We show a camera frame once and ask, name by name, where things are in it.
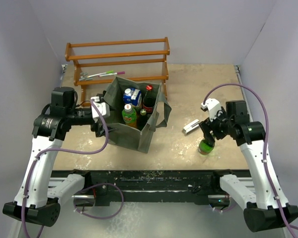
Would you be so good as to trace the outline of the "green glass bottle front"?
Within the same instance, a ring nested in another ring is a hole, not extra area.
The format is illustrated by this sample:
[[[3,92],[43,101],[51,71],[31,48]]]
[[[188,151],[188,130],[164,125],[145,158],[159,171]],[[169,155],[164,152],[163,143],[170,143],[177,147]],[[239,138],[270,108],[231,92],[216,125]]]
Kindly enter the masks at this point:
[[[198,151],[202,155],[210,154],[215,147],[215,143],[209,142],[207,139],[202,139],[198,146]]]

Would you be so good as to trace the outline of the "green glass bottle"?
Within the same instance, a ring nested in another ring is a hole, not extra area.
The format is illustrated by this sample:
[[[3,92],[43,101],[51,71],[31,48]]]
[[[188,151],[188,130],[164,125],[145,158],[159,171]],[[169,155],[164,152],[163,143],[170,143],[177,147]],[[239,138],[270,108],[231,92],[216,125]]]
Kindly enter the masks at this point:
[[[209,142],[207,139],[202,139],[198,146],[198,151],[202,155],[210,154],[215,147],[215,143]]]
[[[141,109],[139,111],[139,117],[137,119],[137,127],[140,131],[145,127],[147,121],[148,121],[147,112],[145,109]]]

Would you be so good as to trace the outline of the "orange soda plastic bottle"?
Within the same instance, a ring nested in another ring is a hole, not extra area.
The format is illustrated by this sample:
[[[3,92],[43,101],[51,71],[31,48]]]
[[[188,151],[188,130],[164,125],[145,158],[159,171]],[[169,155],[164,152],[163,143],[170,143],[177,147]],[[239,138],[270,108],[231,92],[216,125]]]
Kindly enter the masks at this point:
[[[126,104],[122,111],[122,117],[125,125],[133,128],[137,128],[137,113],[133,108],[132,104]]]

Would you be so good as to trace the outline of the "blue juice carton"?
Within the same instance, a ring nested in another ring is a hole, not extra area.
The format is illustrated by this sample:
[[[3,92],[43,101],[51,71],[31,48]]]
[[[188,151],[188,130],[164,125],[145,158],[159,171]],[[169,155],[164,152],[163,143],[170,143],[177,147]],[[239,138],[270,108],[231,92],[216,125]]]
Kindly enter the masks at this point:
[[[123,101],[139,110],[142,108],[142,93],[139,89],[127,88],[123,94]]]

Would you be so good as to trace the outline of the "cola glass bottle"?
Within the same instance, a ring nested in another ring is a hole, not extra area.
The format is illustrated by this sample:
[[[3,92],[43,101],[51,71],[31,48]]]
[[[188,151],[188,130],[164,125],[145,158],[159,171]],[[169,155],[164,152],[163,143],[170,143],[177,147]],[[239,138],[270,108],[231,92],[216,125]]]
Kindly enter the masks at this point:
[[[145,109],[148,115],[153,113],[154,105],[155,105],[155,96],[153,92],[153,86],[147,85],[146,93],[143,98],[143,108]]]

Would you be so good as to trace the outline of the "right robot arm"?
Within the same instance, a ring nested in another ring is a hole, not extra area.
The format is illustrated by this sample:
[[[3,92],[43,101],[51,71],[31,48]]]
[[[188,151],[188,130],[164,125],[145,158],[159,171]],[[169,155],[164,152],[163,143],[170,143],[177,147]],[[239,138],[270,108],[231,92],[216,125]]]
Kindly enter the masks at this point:
[[[221,170],[214,173],[212,191],[233,198],[252,232],[283,228],[298,218],[298,207],[289,203],[280,187],[265,144],[265,129],[262,123],[250,121],[246,102],[229,101],[222,107],[209,98],[201,109],[209,114],[199,123],[204,143],[214,146],[216,140],[230,136],[244,155],[254,187],[250,190],[231,170]]]

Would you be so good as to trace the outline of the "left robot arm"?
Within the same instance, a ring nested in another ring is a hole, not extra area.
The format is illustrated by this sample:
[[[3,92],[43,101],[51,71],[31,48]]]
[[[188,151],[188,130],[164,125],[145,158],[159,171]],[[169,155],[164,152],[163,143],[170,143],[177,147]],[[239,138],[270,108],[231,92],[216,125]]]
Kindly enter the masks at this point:
[[[102,94],[90,99],[89,108],[77,105],[77,92],[71,87],[57,87],[51,93],[51,102],[34,121],[32,149],[22,185],[12,202],[5,203],[2,212],[16,220],[51,227],[57,221],[61,206],[75,195],[92,190],[90,172],[74,170],[54,188],[49,188],[53,166],[58,152],[83,154],[63,149],[66,133],[72,126],[90,125],[99,135],[99,124],[105,136],[109,135],[105,118],[110,107]]]

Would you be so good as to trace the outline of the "white stapler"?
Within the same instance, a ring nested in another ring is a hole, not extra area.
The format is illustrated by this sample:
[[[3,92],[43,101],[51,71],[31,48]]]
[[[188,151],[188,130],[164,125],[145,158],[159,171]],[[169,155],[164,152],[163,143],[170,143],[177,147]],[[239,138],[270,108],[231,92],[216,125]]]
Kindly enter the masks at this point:
[[[185,125],[182,129],[184,135],[187,135],[193,132],[195,129],[199,127],[199,120],[195,119],[194,121],[190,122],[189,124]]]

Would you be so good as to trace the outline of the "magenta capped marker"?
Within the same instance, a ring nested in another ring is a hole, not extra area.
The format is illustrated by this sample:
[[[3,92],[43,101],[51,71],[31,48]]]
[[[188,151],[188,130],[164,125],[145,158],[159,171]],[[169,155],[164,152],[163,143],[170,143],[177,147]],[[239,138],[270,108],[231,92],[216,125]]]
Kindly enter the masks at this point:
[[[120,71],[120,72],[106,73],[106,74],[101,74],[98,77],[106,77],[106,76],[119,75],[119,74],[125,74],[125,72]]]

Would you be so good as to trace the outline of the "wooden shelf rack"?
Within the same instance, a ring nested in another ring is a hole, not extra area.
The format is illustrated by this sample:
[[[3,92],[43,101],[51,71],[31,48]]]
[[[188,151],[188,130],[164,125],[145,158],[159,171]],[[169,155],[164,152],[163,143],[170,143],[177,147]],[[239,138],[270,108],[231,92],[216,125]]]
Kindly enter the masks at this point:
[[[164,49],[158,51],[140,51],[140,52],[123,52],[123,53],[107,53],[107,54],[93,54],[93,55],[75,55],[74,48],[88,48],[88,47],[104,47],[104,46],[119,46],[119,45],[136,45],[136,44],[151,44],[151,43],[164,43]],[[167,95],[166,81],[169,78],[167,68],[167,56],[170,55],[170,45],[167,37],[161,39],[146,39],[146,40],[128,40],[128,41],[113,41],[113,42],[99,42],[99,43],[80,43],[71,44],[67,43],[65,50],[66,61],[74,63],[74,86],[81,87],[81,103],[83,106],[89,106],[90,103],[85,100],[86,89],[88,85],[94,84],[108,84],[113,81],[113,78],[108,79],[95,79],[95,80],[80,80],[84,76],[82,68],[87,67],[101,67],[101,66],[119,66],[131,64],[149,64],[161,63],[161,73],[158,75],[150,74],[148,76],[132,76],[129,77],[134,82],[154,81],[160,80],[163,85],[165,97]],[[148,59],[150,56],[162,56],[161,58]],[[146,57],[146,59],[133,59],[133,60],[119,60],[108,62],[90,62],[80,63],[80,60],[101,60],[101,59],[115,59],[115,58],[135,58]]]

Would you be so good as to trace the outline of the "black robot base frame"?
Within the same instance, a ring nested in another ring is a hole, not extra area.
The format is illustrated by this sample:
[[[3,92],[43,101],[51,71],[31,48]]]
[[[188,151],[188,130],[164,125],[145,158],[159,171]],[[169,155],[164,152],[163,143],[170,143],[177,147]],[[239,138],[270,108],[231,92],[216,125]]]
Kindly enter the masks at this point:
[[[216,185],[216,170],[90,171],[87,185],[93,190],[76,193],[75,199],[96,201],[96,206],[111,202],[173,202],[196,205],[228,204],[228,195]]]

